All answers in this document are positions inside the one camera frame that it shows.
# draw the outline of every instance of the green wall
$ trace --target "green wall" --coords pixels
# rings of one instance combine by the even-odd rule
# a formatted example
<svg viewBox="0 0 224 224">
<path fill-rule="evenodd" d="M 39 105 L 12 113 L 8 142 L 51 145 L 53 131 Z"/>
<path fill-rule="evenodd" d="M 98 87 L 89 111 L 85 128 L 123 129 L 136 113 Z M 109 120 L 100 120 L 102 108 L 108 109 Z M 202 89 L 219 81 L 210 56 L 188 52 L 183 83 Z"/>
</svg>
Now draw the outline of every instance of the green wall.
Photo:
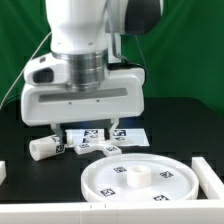
<svg viewBox="0 0 224 224">
<path fill-rule="evenodd" d="M 224 116 L 224 1 L 165 5 L 157 27 L 139 37 L 150 70 L 145 96 L 194 97 Z M 48 32 L 44 0 L 0 1 L 0 99 Z M 135 39 L 122 42 L 123 54 L 142 64 Z M 48 51 L 49 42 L 39 55 Z"/>
</svg>

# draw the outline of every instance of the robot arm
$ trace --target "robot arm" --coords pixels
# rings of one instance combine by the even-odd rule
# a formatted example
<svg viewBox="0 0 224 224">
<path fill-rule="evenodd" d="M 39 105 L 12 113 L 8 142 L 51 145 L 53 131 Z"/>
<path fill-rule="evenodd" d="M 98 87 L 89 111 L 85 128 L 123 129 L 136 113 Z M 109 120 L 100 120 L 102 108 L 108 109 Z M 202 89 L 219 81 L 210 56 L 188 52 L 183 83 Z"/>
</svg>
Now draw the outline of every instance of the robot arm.
<svg viewBox="0 0 224 224">
<path fill-rule="evenodd" d="M 46 0 L 51 53 L 26 66 L 24 122 L 50 124 L 60 134 L 61 123 L 111 119 L 117 124 L 121 117 L 139 116 L 144 69 L 127 64 L 109 69 L 106 31 L 147 33 L 162 6 L 163 0 Z"/>
</svg>

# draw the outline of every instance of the white circular tray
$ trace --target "white circular tray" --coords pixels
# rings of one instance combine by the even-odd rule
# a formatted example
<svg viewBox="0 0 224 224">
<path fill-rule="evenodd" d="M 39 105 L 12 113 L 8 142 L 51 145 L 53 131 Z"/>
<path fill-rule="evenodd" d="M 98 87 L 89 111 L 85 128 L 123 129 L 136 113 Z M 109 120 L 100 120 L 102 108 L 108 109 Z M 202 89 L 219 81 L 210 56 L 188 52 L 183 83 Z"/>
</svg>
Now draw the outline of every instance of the white circular tray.
<svg viewBox="0 0 224 224">
<path fill-rule="evenodd" d="M 198 195 L 195 173 L 183 163 L 152 154 L 123 154 L 100 159 L 82 173 L 89 202 L 190 200 Z"/>
</svg>

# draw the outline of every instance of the white cylinder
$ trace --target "white cylinder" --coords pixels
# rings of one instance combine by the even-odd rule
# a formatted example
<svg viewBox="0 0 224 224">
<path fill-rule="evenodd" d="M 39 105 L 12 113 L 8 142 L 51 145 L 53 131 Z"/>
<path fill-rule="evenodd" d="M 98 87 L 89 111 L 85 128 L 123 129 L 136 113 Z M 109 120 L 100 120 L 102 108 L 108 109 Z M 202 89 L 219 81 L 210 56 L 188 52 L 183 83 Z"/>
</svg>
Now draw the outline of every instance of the white cylinder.
<svg viewBox="0 0 224 224">
<path fill-rule="evenodd" d="M 60 145 L 57 136 L 49 136 L 30 142 L 30 154 L 36 161 L 46 159 L 65 152 L 65 146 Z"/>
<path fill-rule="evenodd" d="M 151 170 L 146 166 L 131 166 L 127 170 L 127 184 L 133 188 L 146 188 L 151 185 Z"/>
<path fill-rule="evenodd" d="M 106 0 L 46 0 L 51 50 L 80 55 L 107 49 Z"/>
</svg>

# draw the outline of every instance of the black table surface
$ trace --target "black table surface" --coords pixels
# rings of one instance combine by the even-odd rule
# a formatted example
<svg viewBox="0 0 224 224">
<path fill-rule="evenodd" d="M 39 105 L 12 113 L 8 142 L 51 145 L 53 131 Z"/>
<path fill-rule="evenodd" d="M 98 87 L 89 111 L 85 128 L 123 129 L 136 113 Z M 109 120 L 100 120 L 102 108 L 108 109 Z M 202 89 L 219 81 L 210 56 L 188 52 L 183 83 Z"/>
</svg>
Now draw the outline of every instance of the black table surface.
<svg viewBox="0 0 224 224">
<path fill-rule="evenodd" d="M 80 176 L 102 152 L 66 153 L 34 161 L 29 142 L 52 135 L 49 126 L 28 127 L 21 120 L 20 102 L 0 111 L 0 161 L 6 161 L 7 178 L 0 186 L 1 203 L 84 201 Z M 107 121 L 67 124 L 65 128 L 105 128 Z M 140 117 L 121 119 L 118 128 L 144 128 L 150 147 L 122 147 L 123 153 L 153 153 L 191 165 L 203 156 L 222 179 L 224 176 L 224 119 L 192 98 L 147 98 Z"/>
</svg>

